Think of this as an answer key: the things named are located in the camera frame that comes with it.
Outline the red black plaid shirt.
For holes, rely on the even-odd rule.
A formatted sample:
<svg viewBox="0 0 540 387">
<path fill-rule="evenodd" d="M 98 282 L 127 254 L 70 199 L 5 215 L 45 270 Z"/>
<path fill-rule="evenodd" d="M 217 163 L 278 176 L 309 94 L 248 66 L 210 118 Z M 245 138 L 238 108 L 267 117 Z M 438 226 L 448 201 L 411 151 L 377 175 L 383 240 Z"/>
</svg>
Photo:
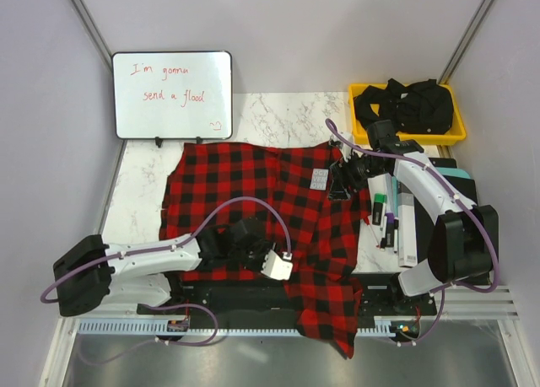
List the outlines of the red black plaid shirt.
<svg viewBox="0 0 540 387">
<path fill-rule="evenodd" d="M 319 275 L 342 282 L 357 264 L 360 224 L 370 215 L 370 193 L 348 201 L 330 201 L 311 188 L 315 169 L 341 158 L 338 148 L 321 143 L 309 148 L 268 148 L 243 142 L 189 143 L 167 178 L 161 206 L 160 239 L 173 239 L 201 223 L 223 225 L 254 217 L 271 241 L 293 252 L 294 268 L 285 283 Z M 333 342 L 354 355 L 357 328 L 326 331 L 312 339 Z"/>
</svg>

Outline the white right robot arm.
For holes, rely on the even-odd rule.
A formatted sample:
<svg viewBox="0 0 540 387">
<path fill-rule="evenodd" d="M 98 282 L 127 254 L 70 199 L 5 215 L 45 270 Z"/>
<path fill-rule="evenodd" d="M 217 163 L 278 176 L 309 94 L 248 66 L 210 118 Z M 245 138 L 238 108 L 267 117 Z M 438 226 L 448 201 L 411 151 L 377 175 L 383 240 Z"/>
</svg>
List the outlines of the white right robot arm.
<svg viewBox="0 0 540 387">
<path fill-rule="evenodd" d="M 325 123 L 332 135 L 351 149 L 334 169 L 345 195 L 358 191 L 369 178 L 390 174 L 413 193 L 434 224 L 426 259 L 399 273 L 397 286 L 386 293 L 392 312 L 406 314 L 416 305 L 418 295 L 437 293 L 452 285 L 477 293 L 497 289 L 499 216 L 493 207 L 479 206 L 459 192 L 416 141 L 399 138 L 390 121 L 370 125 L 368 149 L 349 141 L 331 119 Z M 493 276 L 484 289 L 467 281 L 484 274 Z"/>
</svg>

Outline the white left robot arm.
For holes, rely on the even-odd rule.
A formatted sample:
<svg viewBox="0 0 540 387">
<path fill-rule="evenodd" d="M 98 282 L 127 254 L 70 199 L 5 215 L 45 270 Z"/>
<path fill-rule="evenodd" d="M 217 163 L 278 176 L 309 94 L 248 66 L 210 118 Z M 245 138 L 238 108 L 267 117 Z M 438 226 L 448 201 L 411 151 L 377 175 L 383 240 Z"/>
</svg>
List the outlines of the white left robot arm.
<svg viewBox="0 0 540 387">
<path fill-rule="evenodd" d="M 106 244 L 90 235 L 53 265 L 59 312 L 74 317 L 147 304 L 175 314 L 186 295 L 168 273 L 238 266 L 268 275 L 277 258 L 275 243 L 256 218 L 149 244 Z"/>
</svg>

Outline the black folder stack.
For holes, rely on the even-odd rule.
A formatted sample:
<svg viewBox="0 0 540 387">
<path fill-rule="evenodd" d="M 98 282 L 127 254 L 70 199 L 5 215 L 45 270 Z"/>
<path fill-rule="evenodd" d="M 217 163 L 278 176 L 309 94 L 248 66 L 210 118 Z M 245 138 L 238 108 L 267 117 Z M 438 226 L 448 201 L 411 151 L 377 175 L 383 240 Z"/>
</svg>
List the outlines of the black folder stack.
<svg viewBox="0 0 540 387">
<path fill-rule="evenodd" d="M 458 168 L 455 159 L 429 158 L 437 167 Z M 462 195 L 478 201 L 473 179 L 446 178 Z M 416 214 L 418 263 L 427 262 L 435 279 L 441 283 L 465 282 L 487 286 L 494 269 L 488 246 L 471 218 L 464 212 L 446 212 L 432 220 L 419 200 L 414 198 Z M 472 214 L 483 225 L 499 258 L 499 215 L 490 206 L 475 206 Z"/>
</svg>

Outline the green cap marker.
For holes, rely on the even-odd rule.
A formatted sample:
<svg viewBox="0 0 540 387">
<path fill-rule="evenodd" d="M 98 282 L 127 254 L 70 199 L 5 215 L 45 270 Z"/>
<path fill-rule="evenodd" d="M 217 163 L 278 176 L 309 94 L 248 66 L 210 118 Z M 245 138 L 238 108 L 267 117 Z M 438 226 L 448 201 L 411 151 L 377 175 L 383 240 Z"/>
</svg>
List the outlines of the green cap marker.
<svg viewBox="0 0 540 387">
<path fill-rule="evenodd" d="M 372 223 L 376 226 L 381 226 L 386 214 L 386 194 L 375 193 L 372 203 Z"/>
</svg>

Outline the red marker pen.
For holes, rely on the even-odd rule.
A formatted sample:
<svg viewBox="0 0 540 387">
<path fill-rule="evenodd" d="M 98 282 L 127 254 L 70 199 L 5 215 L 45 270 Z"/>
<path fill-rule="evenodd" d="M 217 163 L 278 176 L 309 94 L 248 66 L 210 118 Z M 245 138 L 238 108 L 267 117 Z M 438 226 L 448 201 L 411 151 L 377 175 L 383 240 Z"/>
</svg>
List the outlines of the red marker pen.
<svg viewBox="0 0 540 387">
<path fill-rule="evenodd" d="M 372 225 L 371 225 L 371 223 L 370 223 L 369 217 L 364 218 L 364 224 L 365 224 L 366 228 L 370 231 L 370 234 L 372 235 L 372 238 L 373 238 L 374 243 L 375 243 L 375 247 L 376 247 L 377 249 L 379 249 L 379 248 L 380 248 L 380 246 L 379 246 L 379 240 L 377 239 L 377 236 L 376 236 L 376 234 L 375 234 L 375 231 L 374 231 L 374 229 L 372 228 Z"/>
</svg>

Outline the purple cap marker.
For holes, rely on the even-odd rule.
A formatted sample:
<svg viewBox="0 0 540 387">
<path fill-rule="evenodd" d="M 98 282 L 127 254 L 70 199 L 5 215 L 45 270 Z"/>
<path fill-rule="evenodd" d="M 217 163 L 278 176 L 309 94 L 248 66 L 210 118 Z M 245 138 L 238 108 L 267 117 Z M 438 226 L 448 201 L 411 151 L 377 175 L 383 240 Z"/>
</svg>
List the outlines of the purple cap marker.
<svg viewBox="0 0 540 387">
<path fill-rule="evenodd" d="M 395 231 L 395 215 L 393 212 L 387 212 L 385 214 L 384 237 L 386 234 L 393 234 L 395 242 Z"/>
</svg>

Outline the black shirt in bin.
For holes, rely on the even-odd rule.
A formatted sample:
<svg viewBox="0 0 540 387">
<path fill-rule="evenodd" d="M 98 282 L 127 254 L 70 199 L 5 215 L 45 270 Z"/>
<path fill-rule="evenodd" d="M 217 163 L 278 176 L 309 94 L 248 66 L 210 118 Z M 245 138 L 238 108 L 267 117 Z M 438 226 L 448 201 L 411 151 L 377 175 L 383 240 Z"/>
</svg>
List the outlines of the black shirt in bin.
<svg viewBox="0 0 540 387">
<path fill-rule="evenodd" d="M 391 78 L 383 89 L 367 86 L 353 104 L 363 128 L 389 120 L 397 132 L 444 135 L 453 122 L 451 92 L 434 79 L 403 84 Z"/>
</svg>

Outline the teal notebook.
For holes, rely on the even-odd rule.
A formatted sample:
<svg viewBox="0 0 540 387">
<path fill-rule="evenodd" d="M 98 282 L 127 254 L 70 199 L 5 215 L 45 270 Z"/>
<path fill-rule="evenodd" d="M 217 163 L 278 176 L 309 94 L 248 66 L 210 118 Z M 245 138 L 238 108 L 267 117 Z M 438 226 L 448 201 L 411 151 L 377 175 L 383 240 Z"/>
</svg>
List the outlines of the teal notebook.
<svg viewBox="0 0 540 387">
<path fill-rule="evenodd" d="M 464 179 L 464 180 L 471 179 L 470 174 L 464 169 L 437 167 L 436 170 L 438 173 L 440 173 L 442 176 L 448 179 L 450 178 L 459 178 L 459 179 Z"/>
</svg>

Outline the yellow plastic bin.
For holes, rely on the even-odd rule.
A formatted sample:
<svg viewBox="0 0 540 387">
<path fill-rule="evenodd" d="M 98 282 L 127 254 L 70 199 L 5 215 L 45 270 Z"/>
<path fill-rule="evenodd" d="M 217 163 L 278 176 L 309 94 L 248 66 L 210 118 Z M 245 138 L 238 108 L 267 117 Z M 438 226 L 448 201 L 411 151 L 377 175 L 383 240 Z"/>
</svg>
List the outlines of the yellow plastic bin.
<svg viewBox="0 0 540 387">
<path fill-rule="evenodd" d="M 378 89 L 384 89 L 385 83 L 351 83 L 348 86 L 348 104 L 350 106 L 351 115 L 351 132 L 354 136 L 354 141 L 361 144 L 368 144 L 368 136 L 366 130 L 356 119 L 356 112 L 354 108 L 354 97 L 362 94 L 369 86 L 374 86 Z M 401 140 L 414 139 L 420 145 L 423 146 L 451 146 L 457 142 L 463 141 L 467 137 L 466 127 L 464 125 L 459 107 L 456 102 L 456 98 L 452 87 L 448 84 L 442 84 L 441 87 L 447 89 L 451 94 L 452 104 L 454 107 L 454 113 L 452 117 L 452 125 L 450 130 L 445 134 L 410 134 L 404 132 L 398 132 Z"/>
</svg>

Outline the white dry erase board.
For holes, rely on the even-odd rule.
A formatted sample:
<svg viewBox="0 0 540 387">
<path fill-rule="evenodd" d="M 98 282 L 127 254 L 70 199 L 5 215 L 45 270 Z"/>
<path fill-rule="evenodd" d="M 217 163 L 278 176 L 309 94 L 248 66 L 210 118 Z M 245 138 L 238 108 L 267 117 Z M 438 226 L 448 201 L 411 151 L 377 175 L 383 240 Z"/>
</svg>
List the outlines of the white dry erase board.
<svg viewBox="0 0 540 387">
<path fill-rule="evenodd" d="M 222 140 L 232 136 L 229 52 L 117 52 L 111 65 L 120 139 Z"/>
</svg>

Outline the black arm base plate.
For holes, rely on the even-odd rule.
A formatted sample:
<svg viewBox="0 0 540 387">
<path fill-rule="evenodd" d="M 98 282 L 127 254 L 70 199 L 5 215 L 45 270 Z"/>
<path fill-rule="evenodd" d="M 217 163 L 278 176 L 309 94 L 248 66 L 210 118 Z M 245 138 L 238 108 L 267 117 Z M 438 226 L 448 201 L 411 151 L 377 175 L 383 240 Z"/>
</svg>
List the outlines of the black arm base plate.
<svg viewBox="0 0 540 387">
<path fill-rule="evenodd" d="M 323 337 L 346 325 L 371 327 L 377 316 L 402 316 L 417 320 L 436 312 L 427 294 L 396 301 L 387 286 L 388 274 L 352 275 L 342 282 L 309 275 L 293 285 L 264 279 L 198 280 L 191 282 L 180 273 L 168 272 L 172 289 L 167 307 L 177 304 L 178 314 L 192 318 L 195 329 L 208 328 L 212 321 L 192 309 L 200 304 L 213 311 L 223 329 L 296 330 Z"/>
</svg>

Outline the aluminium frame rail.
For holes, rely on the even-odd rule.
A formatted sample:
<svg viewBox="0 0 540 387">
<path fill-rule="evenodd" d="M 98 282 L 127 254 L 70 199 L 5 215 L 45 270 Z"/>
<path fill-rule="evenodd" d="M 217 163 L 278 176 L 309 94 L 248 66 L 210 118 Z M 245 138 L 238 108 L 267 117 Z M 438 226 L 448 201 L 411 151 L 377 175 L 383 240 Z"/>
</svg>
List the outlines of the aluminium frame rail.
<svg viewBox="0 0 540 387">
<path fill-rule="evenodd" d="M 444 311 L 454 317 L 491 318 L 515 316 L 516 309 L 510 291 L 499 288 L 490 294 L 473 293 L 469 289 L 449 289 L 444 297 L 430 297 L 427 294 L 406 297 L 401 300 L 391 296 L 388 286 L 371 277 L 361 277 L 364 291 L 360 294 L 359 319 L 375 317 L 405 317 L 413 315 L 434 316 L 440 302 Z M 283 285 L 277 282 L 256 280 L 250 282 L 191 282 L 181 285 L 174 283 L 170 295 L 158 307 L 174 304 L 200 304 L 215 314 L 240 311 L 270 313 L 271 311 L 291 313 L 294 301 L 287 296 Z M 60 307 L 64 317 L 81 315 L 152 315 L 150 303 L 143 301 L 143 292 L 133 288 L 121 289 L 116 293 L 108 290 L 101 298 L 98 293 L 87 293 L 74 302 Z"/>
</svg>

